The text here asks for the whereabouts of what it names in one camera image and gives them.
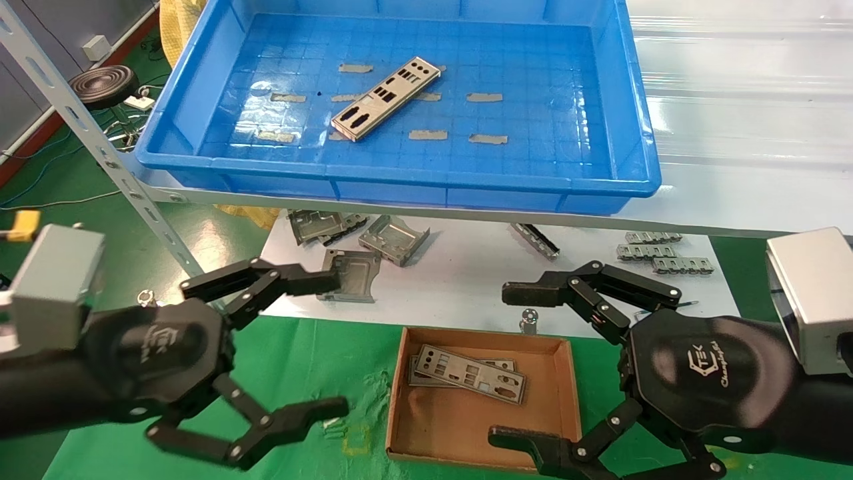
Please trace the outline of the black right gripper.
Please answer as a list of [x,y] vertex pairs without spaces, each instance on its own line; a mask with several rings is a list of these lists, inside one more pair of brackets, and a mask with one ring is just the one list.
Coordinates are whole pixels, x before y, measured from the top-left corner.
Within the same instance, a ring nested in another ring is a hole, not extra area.
[[[640,420],[658,440],[677,446],[681,463],[634,472],[627,479],[722,479],[724,463],[707,445],[771,449],[774,416],[799,367],[777,324],[734,316],[695,318],[676,309],[676,287],[591,261],[573,271],[545,271],[534,282],[508,282],[502,302],[525,307],[568,306],[605,340],[625,344],[628,399],[579,441],[530,429],[493,425],[488,443],[527,453],[539,475],[618,479],[600,456]],[[655,312],[630,328],[612,299]]]

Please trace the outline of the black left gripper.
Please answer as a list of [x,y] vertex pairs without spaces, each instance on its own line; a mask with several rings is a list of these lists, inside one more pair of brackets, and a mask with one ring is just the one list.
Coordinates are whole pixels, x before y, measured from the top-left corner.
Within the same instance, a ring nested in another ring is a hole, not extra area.
[[[186,413],[168,413],[147,428],[153,446],[219,467],[248,471],[275,447],[301,443],[314,423],[350,412],[344,396],[267,411],[228,373],[231,330],[243,330],[280,297],[336,291],[335,269],[247,259],[181,283],[185,303],[140,305],[92,313],[83,328],[83,398],[98,407],[205,407],[222,398],[247,420],[235,440],[181,429]],[[228,295],[223,317],[205,303]]]

